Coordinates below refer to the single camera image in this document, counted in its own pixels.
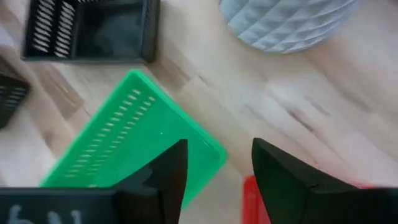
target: wooden floor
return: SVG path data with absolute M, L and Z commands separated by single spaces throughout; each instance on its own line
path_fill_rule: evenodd
M 0 132 L 0 185 L 35 186 L 130 68 L 145 70 L 229 153 L 182 223 L 240 223 L 260 137 L 347 182 L 398 186 L 398 1 L 359 0 L 324 43 L 293 55 L 246 47 L 217 0 L 163 0 L 150 65 L 24 63 L 27 0 L 2 0 L 0 53 L 34 87 Z

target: black plastic basket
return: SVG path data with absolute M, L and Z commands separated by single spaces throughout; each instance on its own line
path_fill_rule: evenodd
M 11 120 L 29 90 L 29 84 L 18 79 L 13 69 L 0 59 L 0 129 Z
M 22 58 L 151 62 L 159 8 L 160 0 L 31 0 Z

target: white ceramic pot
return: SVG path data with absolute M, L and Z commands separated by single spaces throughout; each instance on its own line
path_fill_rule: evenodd
M 325 40 L 358 0 L 220 0 L 233 34 L 264 52 L 292 53 Z

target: green plastic basket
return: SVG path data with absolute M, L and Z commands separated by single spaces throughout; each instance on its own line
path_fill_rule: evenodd
M 188 139 L 184 208 L 221 168 L 226 151 L 144 73 L 131 70 L 41 187 L 110 187 L 180 139 Z

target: red plastic piece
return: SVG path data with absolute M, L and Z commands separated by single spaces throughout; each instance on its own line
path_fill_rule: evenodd
M 242 224 L 271 224 L 253 175 L 244 181 L 242 219 Z

